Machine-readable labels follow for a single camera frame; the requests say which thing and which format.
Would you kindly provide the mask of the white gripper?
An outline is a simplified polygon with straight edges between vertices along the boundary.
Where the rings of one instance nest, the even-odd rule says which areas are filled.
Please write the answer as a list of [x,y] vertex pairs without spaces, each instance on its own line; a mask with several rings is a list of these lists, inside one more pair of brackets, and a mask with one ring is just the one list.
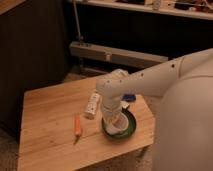
[[107,127],[115,124],[121,115],[121,102],[103,99],[101,103],[101,112],[104,123]]

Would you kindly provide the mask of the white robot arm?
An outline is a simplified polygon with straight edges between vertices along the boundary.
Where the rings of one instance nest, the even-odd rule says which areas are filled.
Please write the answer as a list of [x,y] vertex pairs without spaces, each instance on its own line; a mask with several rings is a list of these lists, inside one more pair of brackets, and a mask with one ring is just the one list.
[[213,48],[130,74],[115,70],[97,81],[108,132],[125,94],[160,96],[153,171],[213,171]]

